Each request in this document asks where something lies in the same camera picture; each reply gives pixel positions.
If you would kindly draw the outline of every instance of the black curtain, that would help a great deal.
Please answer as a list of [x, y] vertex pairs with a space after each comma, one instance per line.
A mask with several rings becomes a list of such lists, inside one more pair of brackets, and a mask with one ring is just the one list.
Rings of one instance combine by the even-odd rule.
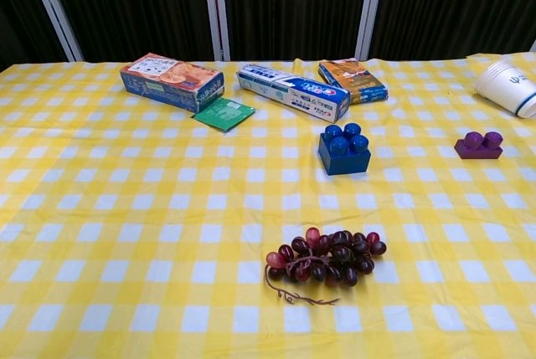
[[379, 0], [370, 58], [456, 59], [528, 51], [536, 0]]
[[41, 0], [2, 0], [0, 71], [12, 64], [65, 61]]
[[353, 56], [363, 0], [225, 0], [232, 60]]
[[206, 0], [61, 0], [84, 59], [214, 60]]

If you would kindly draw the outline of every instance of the food package box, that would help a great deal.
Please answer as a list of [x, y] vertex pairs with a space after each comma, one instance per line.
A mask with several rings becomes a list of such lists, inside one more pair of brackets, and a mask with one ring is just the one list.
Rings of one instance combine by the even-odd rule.
[[147, 54], [121, 69], [127, 91], [198, 113], [224, 93], [224, 75], [196, 64]]
[[242, 88], [332, 123], [350, 105], [346, 90], [257, 64], [247, 64], [236, 75]]
[[350, 92], [350, 104], [387, 100], [389, 93], [356, 59], [323, 60], [318, 73], [330, 84]]

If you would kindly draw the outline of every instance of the crest toothpaste box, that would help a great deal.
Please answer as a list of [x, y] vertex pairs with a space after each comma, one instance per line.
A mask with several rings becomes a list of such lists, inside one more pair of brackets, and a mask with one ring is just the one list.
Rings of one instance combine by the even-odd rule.
[[198, 113], [224, 93], [224, 75], [196, 64], [147, 54], [121, 69], [126, 91]]
[[323, 60], [318, 73], [330, 85], [348, 90], [352, 96], [350, 104], [386, 100], [389, 96], [387, 87], [356, 59]]
[[236, 75], [243, 89], [332, 123], [343, 116], [350, 105], [350, 94], [346, 90], [258, 64], [247, 64]]

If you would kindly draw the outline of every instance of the green packet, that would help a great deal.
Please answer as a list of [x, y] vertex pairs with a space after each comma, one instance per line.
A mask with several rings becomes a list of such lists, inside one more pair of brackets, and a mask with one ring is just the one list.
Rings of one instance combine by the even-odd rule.
[[204, 110], [192, 116], [196, 121], [213, 126], [221, 131], [228, 131], [248, 116], [253, 115], [255, 108], [239, 104], [226, 98], [218, 98]]

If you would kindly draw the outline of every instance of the stack of paper cups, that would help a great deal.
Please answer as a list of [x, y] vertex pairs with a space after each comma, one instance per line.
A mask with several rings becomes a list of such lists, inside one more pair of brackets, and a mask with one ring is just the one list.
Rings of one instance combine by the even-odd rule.
[[475, 90], [517, 116], [536, 115], [536, 85], [507, 62], [499, 60], [487, 68], [475, 83]]

